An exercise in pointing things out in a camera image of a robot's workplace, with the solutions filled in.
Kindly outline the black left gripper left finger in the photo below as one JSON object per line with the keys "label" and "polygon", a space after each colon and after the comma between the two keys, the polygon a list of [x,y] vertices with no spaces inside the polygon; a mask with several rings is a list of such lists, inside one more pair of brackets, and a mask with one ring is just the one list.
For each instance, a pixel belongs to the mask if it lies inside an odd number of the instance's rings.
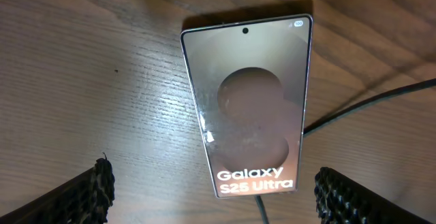
{"label": "black left gripper left finger", "polygon": [[56,189],[1,217],[4,224],[104,224],[115,178],[106,157]]}

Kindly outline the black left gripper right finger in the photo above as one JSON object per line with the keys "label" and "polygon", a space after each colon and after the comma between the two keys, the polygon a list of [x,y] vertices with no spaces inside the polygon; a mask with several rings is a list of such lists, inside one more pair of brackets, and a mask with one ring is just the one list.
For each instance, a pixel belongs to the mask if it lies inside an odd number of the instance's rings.
{"label": "black left gripper right finger", "polygon": [[430,224],[329,167],[315,175],[314,194],[321,224]]}

